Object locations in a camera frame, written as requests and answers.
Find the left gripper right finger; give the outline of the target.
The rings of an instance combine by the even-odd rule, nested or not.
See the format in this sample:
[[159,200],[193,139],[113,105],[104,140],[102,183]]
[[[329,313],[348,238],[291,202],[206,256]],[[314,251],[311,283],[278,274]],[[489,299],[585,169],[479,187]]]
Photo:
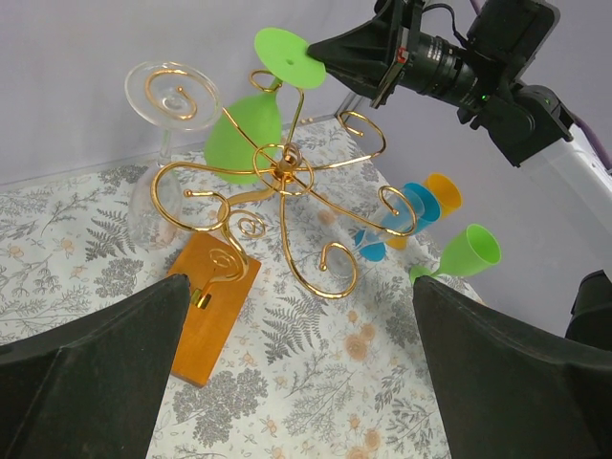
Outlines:
[[413,291],[452,457],[610,457],[610,338],[550,334],[428,276]]

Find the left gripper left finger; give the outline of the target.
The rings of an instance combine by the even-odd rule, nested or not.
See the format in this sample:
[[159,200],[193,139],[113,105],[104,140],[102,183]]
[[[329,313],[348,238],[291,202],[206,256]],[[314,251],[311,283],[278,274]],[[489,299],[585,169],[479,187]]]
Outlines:
[[190,303],[173,274],[1,347],[4,458],[143,458]]

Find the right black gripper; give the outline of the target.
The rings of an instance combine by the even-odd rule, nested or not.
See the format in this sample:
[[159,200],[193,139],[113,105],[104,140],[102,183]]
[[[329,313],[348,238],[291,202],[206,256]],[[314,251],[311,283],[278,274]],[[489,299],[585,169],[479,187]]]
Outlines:
[[445,3],[378,1],[375,15],[349,32],[313,43],[307,56],[324,64],[329,75],[377,108],[396,86],[458,108],[478,106],[478,76],[468,41],[451,24],[455,46],[421,31],[423,15]]

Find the green wine glass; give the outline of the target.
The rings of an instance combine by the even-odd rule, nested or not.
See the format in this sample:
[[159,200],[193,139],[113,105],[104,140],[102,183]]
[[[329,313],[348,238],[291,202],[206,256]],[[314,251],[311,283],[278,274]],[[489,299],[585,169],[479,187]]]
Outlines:
[[263,68],[251,72],[257,93],[241,98],[215,123],[204,148],[206,165],[223,181],[249,185],[258,181],[254,170],[270,164],[270,150],[254,157],[265,144],[280,144],[281,112],[276,97],[284,86],[303,92],[320,86],[326,78],[323,63],[309,57],[309,43],[295,33],[269,27],[254,38],[254,50]]
[[473,276],[496,266],[501,259],[502,250],[495,236],[479,224],[469,224],[448,242],[433,272],[421,265],[413,266],[410,283],[423,276]]

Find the blue wine glass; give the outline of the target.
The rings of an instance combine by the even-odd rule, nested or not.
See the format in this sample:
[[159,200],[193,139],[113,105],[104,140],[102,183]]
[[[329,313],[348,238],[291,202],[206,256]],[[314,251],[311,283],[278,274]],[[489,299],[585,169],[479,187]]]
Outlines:
[[[416,227],[413,233],[424,230],[441,217],[441,205],[434,194],[425,186],[417,183],[407,183],[401,188],[401,192],[411,204],[416,215]],[[398,232],[410,230],[413,224],[412,215],[405,202],[396,194],[391,194],[390,204],[399,212],[398,215],[394,215],[387,207],[382,206],[375,211],[372,220],[380,226]],[[381,230],[362,229],[355,236],[357,252],[368,261],[381,261],[386,254],[385,242],[391,238],[390,234]]]

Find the orange wine glass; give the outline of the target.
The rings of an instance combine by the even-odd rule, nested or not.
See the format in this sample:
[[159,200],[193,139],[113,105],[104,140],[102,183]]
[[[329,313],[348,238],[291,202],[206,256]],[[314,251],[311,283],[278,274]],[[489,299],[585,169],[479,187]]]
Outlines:
[[[447,218],[463,204],[461,192],[456,184],[441,173],[431,173],[421,184],[406,183],[401,188],[401,192],[417,216],[414,234]],[[399,198],[393,198],[392,206],[399,211],[399,214],[387,213],[382,219],[382,224],[396,231],[409,229],[412,218],[405,203]]]

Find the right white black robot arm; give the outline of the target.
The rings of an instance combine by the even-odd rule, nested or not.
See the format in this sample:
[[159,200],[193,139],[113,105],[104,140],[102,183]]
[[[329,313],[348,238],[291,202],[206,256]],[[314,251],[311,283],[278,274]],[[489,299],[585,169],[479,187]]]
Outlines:
[[445,2],[379,1],[372,18],[308,47],[385,133],[391,184],[447,175],[462,207],[431,234],[478,223],[498,238],[507,314],[611,345],[611,163],[549,88],[523,74],[560,18],[545,1],[486,1],[470,28],[437,34]]

